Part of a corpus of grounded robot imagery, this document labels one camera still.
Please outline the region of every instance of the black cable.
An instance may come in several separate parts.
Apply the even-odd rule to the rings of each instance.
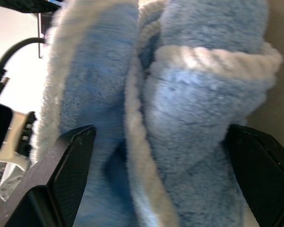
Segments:
[[[20,50],[22,47],[29,45],[29,44],[35,44],[35,43],[44,44],[45,39],[43,39],[43,38],[28,38],[28,39],[22,40],[21,42],[10,47],[0,59],[0,68],[3,69],[6,65],[6,63],[8,62],[8,60],[11,58],[11,56],[14,53],[16,53],[18,50]]]
[[[44,44],[45,39],[43,39],[43,38],[28,38],[28,39],[25,39],[25,40],[15,44],[15,45],[13,45],[12,47],[10,47],[4,53],[4,55],[1,57],[1,59],[0,59],[0,94],[1,94],[2,90],[4,89],[5,85],[7,84],[8,80],[9,80],[9,78],[4,77],[4,74],[6,72],[4,67],[5,67],[6,63],[9,61],[11,56],[14,55],[14,53],[16,53],[22,47],[29,45],[29,44],[34,44],[34,43]]]

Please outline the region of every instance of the beige surface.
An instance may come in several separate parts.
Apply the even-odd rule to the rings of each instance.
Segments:
[[[284,0],[270,0],[270,21],[266,40],[284,56]],[[249,124],[273,135],[284,146],[284,63],[267,102],[249,119]]]

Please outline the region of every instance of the fluffy towel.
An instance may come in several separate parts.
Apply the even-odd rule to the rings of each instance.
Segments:
[[[266,97],[281,63],[266,0],[70,0],[50,32],[35,126],[97,135],[75,227],[241,227],[222,141]]]

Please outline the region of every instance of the microfiber towel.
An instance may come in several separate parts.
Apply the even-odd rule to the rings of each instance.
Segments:
[[[75,227],[241,227],[222,142],[275,83],[266,0],[70,0],[48,41],[33,163],[97,127]]]

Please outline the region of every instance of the white wall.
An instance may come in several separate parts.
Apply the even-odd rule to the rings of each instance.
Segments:
[[[37,19],[33,15],[0,7],[0,57],[15,43],[37,35]],[[0,103],[23,113],[36,110],[46,72],[44,60],[38,58],[38,44],[20,49],[6,69],[11,80],[0,96]]]

